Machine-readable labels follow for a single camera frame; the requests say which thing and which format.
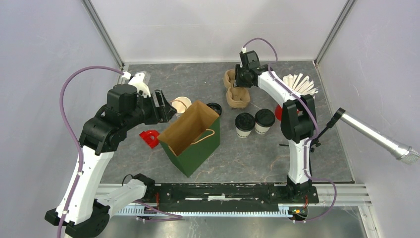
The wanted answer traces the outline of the single white paper cup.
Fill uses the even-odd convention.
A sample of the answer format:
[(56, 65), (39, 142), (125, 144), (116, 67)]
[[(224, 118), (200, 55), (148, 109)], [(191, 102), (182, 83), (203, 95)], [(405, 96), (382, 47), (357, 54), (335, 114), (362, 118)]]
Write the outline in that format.
[(258, 123), (255, 125), (255, 132), (261, 135), (264, 135), (268, 132), (270, 126), (261, 126)]

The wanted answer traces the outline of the stack of cardboard cup carriers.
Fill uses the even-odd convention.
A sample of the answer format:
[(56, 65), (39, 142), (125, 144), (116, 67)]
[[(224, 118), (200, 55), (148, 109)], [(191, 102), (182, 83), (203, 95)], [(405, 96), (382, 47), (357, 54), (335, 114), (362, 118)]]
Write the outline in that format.
[(230, 69), (224, 73), (223, 84), (227, 89), (226, 100), (234, 109), (244, 109), (251, 101), (249, 91), (246, 88), (234, 87), (235, 70)]

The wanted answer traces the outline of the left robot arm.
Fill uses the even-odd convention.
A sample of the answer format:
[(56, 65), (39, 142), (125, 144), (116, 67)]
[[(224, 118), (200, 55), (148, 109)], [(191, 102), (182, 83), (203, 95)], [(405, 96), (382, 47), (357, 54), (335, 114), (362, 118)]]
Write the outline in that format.
[(112, 216), (130, 203), (150, 202), (156, 195), (155, 181), (143, 174), (96, 198), (103, 173), (126, 139), (140, 124), (169, 122), (176, 114), (161, 90), (148, 95), (144, 86), (118, 84), (107, 93), (106, 103), (85, 122), (76, 143), (78, 159), (61, 203), (47, 211), (45, 220), (72, 238), (97, 237)]

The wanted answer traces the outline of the single black lid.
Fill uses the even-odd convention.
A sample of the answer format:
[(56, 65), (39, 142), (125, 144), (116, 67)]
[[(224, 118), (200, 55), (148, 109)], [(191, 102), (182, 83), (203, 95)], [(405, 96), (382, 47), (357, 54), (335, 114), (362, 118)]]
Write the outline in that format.
[(271, 127), (275, 121), (275, 114), (269, 109), (260, 109), (255, 114), (255, 122), (261, 127)]

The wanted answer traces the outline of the green paper bag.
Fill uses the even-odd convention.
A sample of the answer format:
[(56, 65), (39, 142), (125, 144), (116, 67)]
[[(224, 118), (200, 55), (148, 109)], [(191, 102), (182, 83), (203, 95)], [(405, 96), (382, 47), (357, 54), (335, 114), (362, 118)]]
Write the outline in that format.
[(172, 164), (190, 177), (220, 145), (220, 116), (201, 101), (157, 137)]

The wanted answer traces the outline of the stack of black lids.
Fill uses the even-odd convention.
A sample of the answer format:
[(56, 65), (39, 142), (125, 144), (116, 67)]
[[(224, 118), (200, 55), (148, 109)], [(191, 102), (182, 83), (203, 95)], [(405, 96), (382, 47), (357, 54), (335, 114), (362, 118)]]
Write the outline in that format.
[(222, 114), (222, 107), (220, 104), (211, 102), (207, 103), (207, 106), (215, 111), (219, 116)]

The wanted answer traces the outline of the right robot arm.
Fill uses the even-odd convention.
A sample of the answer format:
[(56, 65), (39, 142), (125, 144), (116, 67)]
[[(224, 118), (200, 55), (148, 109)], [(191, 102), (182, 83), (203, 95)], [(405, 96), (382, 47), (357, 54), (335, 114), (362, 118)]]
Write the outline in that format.
[(260, 63), (255, 51), (242, 49), (239, 57), (233, 86), (257, 86), (282, 107), (280, 128), (290, 151), (286, 196), (292, 202), (299, 202), (312, 188), (309, 154), (311, 141), (318, 134), (314, 98), (294, 91), (276, 76), (269, 65)]

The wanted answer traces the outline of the stack of white paper cups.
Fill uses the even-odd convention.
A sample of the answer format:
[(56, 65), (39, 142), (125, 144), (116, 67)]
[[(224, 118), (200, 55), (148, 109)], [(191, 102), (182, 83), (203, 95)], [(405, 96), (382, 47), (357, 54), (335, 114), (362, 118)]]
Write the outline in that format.
[(171, 101), (171, 105), (176, 109), (176, 116), (179, 118), (191, 106), (192, 102), (187, 97), (177, 97)]

